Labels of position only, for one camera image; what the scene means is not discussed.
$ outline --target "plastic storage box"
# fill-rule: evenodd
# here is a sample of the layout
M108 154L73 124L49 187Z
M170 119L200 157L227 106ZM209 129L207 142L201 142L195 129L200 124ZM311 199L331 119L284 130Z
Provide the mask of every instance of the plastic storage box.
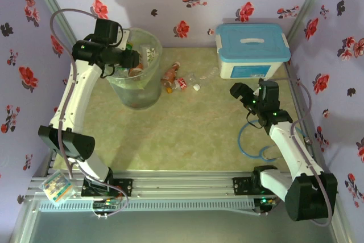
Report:
M216 29L223 79L270 78L291 52L278 24L222 24Z

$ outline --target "box handle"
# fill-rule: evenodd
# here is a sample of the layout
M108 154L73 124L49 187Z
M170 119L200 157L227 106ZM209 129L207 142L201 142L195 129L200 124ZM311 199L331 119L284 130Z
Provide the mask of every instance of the box handle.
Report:
M261 38L245 38L240 40L241 43L264 43L264 39Z

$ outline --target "transparent container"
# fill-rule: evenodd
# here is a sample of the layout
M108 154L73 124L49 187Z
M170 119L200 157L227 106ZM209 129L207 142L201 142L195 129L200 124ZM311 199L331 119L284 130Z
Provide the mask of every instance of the transparent container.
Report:
M162 91L162 71L159 65L162 45L153 34L145 30L129 30L129 42L133 45L133 50L141 54L140 61L146 59L144 49L150 47L147 54L148 67L144 67L140 74L133 77L129 77L127 71L117 68L115 74L107 79L124 105L133 109L145 109L157 102Z

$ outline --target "bottle cap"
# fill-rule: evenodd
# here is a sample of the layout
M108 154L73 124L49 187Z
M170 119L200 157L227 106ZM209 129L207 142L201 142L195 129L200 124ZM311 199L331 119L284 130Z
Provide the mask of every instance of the bottle cap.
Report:
M193 85L193 89L195 90L195 91L199 91L200 90L200 85L199 84L195 84L195 85Z

